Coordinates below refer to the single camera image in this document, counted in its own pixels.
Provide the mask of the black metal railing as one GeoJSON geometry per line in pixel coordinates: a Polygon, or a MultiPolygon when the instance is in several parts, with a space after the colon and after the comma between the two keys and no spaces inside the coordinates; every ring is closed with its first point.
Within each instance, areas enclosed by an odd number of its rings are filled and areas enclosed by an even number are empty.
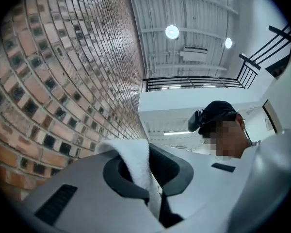
{"type": "Polygon", "coordinates": [[[250,57],[239,54],[242,61],[241,68],[236,78],[217,76],[171,76],[143,79],[145,92],[186,88],[241,88],[249,89],[262,67],[261,65],[271,60],[266,65],[266,71],[274,78],[278,78],[286,69],[291,56],[291,28],[287,24],[283,29],[269,26],[268,30],[274,34],[265,45],[250,57]]]}

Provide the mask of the white door with dark frame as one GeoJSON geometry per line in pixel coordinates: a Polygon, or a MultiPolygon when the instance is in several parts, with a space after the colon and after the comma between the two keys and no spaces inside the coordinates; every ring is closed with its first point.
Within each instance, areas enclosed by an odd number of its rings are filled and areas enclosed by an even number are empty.
{"type": "Polygon", "coordinates": [[[282,134],[284,129],[283,126],[279,120],[279,117],[275,111],[275,109],[273,108],[271,102],[269,100],[266,100],[265,103],[262,106],[264,112],[266,113],[272,127],[273,130],[275,132],[275,134],[282,134]]]}

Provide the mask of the white cloth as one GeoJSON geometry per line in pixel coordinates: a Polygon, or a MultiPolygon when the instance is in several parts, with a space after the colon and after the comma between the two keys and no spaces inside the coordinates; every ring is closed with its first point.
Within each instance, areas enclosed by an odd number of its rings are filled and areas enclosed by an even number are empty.
{"type": "Polygon", "coordinates": [[[150,169],[149,143],[145,139],[103,140],[95,148],[97,154],[116,150],[126,164],[135,185],[149,192],[148,209],[156,219],[160,217],[162,188],[150,169]]]}

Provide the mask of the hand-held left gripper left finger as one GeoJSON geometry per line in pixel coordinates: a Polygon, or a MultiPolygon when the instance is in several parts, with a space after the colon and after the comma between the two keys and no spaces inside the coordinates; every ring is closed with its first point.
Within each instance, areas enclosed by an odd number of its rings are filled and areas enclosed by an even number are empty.
{"type": "Polygon", "coordinates": [[[159,233],[164,226],[142,199],[124,198],[103,178],[116,151],[80,159],[31,192],[22,218],[38,233],[159,233]]]}

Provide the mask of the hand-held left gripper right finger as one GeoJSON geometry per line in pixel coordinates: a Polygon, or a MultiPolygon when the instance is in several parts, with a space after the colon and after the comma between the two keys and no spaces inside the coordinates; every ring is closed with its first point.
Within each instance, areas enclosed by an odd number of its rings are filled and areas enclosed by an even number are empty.
{"type": "Polygon", "coordinates": [[[169,228],[258,228],[291,189],[291,130],[239,159],[149,145],[162,188],[159,220],[169,228]]]}

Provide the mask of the black cap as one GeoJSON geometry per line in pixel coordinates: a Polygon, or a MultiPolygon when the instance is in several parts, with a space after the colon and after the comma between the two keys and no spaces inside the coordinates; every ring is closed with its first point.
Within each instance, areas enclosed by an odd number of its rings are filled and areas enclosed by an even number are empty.
{"type": "Polygon", "coordinates": [[[225,117],[235,117],[236,110],[227,101],[215,100],[211,102],[203,111],[201,116],[201,126],[198,133],[204,135],[206,127],[210,126],[213,122],[219,121],[225,117]]]}

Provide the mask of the white ceiling air conditioner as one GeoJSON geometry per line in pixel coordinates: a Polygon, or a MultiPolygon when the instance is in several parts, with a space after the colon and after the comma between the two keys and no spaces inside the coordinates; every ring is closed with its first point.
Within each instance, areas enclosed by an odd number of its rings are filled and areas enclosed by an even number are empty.
{"type": "Polygon", "coordinates": [[[183,50],[179,52],[183,61],[202,62],[206,61],[208,50],[206,48],[184,46],[183,50]]]}

